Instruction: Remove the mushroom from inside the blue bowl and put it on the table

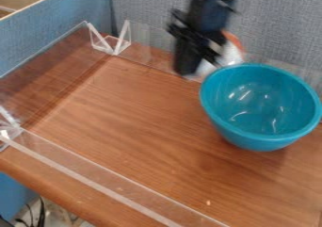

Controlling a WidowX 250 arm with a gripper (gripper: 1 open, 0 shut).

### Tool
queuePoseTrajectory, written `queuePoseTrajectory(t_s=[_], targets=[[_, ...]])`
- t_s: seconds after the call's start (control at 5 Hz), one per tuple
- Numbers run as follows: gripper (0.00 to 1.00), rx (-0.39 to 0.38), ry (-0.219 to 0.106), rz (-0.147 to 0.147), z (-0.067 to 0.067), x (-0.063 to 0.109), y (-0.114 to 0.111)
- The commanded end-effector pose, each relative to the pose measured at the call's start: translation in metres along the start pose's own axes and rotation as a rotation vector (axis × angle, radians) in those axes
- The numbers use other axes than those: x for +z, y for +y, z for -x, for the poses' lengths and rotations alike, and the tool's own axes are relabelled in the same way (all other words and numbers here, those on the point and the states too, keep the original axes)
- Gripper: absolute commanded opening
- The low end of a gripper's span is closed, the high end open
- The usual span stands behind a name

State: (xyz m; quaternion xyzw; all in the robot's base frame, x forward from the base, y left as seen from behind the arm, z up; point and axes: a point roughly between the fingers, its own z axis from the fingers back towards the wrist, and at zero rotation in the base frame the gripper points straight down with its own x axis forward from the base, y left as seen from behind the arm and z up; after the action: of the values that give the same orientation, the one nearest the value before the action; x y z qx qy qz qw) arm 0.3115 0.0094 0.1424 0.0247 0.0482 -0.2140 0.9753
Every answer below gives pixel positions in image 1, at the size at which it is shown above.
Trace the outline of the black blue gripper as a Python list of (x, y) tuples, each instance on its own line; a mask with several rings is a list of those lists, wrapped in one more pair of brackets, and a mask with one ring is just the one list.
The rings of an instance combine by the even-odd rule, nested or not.
[(175, 37), (172, 68), (180, 75), (196, 72), (202, 59), (218, 63), (223, 53), (228, 16), (236, 12), (235, 0), (190, 0), (187, 11), (171, 10), (168, 33)]

